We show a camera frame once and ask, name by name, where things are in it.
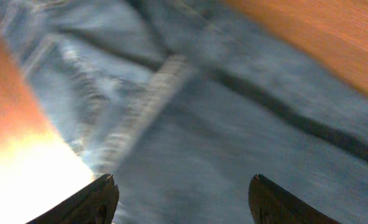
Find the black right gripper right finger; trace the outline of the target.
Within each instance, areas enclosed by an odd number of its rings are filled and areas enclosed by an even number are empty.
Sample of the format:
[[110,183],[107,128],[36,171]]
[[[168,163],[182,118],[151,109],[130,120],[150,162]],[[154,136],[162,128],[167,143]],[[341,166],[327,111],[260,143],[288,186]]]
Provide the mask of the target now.
[[340,224],[261,174],[250,181],[248,202],[255,224]]

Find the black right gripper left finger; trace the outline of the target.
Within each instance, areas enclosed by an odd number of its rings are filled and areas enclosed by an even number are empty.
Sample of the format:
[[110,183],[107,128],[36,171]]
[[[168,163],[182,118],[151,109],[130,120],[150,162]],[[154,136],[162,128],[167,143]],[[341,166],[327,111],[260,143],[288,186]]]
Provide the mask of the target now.
[[111,224],[118,201],[113,175],[104,174],[28,224]]

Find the blue denim jeans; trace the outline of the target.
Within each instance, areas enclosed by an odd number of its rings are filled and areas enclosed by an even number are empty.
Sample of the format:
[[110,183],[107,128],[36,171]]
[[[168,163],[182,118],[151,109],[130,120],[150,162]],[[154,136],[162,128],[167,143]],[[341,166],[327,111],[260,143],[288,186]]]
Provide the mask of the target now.
[[0,36],[118,223],[250,223],[263,174],[368,223],[368,99],[221,1],[0,0]]

